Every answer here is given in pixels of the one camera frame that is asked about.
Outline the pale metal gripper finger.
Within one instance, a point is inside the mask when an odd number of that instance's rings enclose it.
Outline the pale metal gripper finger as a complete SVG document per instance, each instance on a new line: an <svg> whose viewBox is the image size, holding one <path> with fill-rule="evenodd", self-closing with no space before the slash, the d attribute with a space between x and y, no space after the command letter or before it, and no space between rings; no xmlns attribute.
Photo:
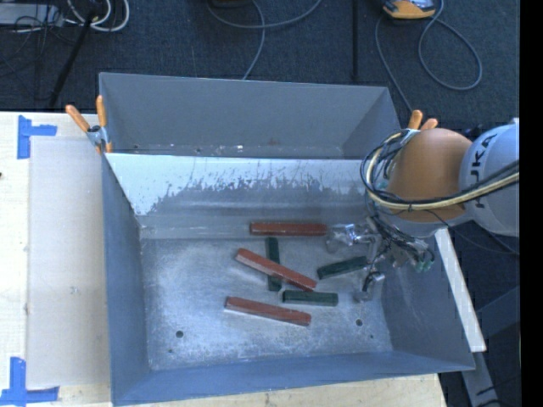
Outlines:
<svg viewBox="0 0 543 407"><path fill-rule="evenodd" d="M359 244L361 234L356 224L337 224L328 229L326 248L331 254Z"/></svg>
<svg viewBox="0 0 543 407"><path fill-rule="evenodd" d="M353 296L356 302L372 301L381 295L385 274L380 271L374 271L367 275L361 288Z"/></svg>

